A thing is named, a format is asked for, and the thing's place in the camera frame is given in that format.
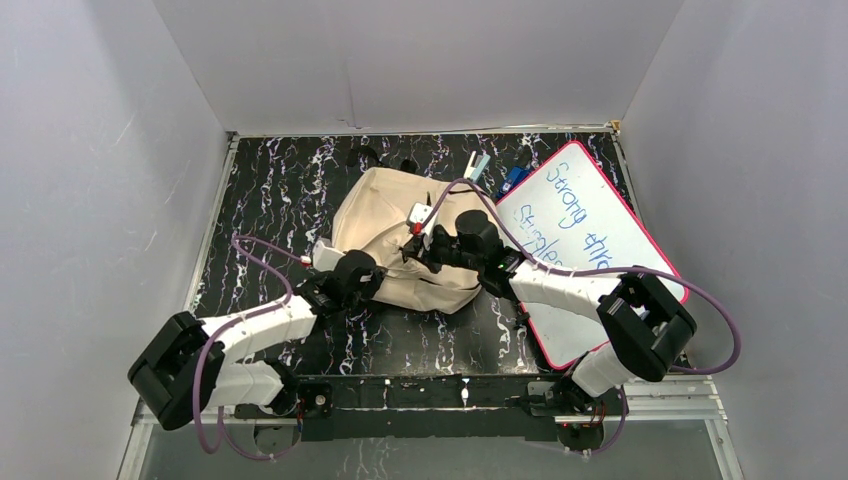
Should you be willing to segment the cream canvas student bag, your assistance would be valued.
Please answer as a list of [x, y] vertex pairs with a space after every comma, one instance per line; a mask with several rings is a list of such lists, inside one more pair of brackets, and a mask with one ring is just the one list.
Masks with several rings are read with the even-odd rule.
[[477, 273], [444, 266], [430, 272], [422, 263], [402, 258], [412, 239], [406, 224], [417, 203], [436, 202], [448, 183], [401, 170], [370, 167], [353, 184], [336, 211], [331, 244], [346, 252], [361, 250], [386, 269], [374, 300], [415, 311], [453, 314], [480, 293]]

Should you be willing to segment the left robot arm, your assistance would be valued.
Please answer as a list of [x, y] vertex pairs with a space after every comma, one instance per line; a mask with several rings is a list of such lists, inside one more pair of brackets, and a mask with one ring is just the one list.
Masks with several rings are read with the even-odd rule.
[[247, 357], [308, 337], [319, 321], [371, 299], [385, 274], [369, 254], [352, 250], [290, 296], [226, 316], [174, 314], [131, 365], [128, 381], [167, 431], [207, 408], [255, 405], [289, 415], [300, 402], [297, 378], [277, 360]]

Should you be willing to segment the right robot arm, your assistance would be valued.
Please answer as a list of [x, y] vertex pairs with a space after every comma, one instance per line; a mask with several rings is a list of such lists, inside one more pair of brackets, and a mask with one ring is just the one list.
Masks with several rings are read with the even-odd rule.
[[608, 342], [580, 356], [565, 375], [565, 405], [590, 413], [603, 394], [639, 378], [659, 382], [697, 331], [697, 324], [658, 275], [643, 269], [601, 277], [556, 274], [504, 244], [481, 210], [461, 213], [454, 234], [436, 223], [433, 208], [417, 203], [402, 248], [433, 273], [450, 266], [475, 272], [488, 293], [522, 303], [545, 304], [599, 323]]

